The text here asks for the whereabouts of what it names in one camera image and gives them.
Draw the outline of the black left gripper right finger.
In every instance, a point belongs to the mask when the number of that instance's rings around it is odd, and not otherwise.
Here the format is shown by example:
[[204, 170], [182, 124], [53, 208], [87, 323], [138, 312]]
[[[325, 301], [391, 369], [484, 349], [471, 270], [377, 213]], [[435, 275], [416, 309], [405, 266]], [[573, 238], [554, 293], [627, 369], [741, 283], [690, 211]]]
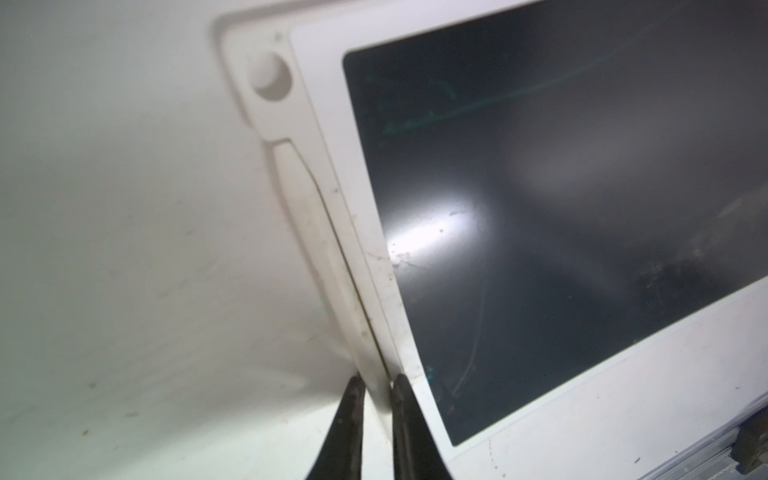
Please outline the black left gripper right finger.
[[394, 478], [452, 479], [404, 374], [393, 382], [391, 404]]

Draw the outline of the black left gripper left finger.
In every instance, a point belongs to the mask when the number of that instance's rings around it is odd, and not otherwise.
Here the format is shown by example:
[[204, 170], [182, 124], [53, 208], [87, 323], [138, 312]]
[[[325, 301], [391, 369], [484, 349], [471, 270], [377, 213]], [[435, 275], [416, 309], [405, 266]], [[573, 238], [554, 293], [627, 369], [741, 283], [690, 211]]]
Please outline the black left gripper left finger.
[[307, 480], [360, 480], [366, 386], [350, 378]]

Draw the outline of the white drawing tablet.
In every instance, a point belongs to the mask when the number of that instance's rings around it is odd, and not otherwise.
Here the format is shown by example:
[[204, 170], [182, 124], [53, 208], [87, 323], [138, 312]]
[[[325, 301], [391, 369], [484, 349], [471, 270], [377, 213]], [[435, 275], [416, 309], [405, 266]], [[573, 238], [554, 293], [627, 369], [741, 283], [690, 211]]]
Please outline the white drawing tablet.
[[375, 404], [404, 374], [454, 478], [765, 462], [765, 2], [303, 3], [217, 46]]

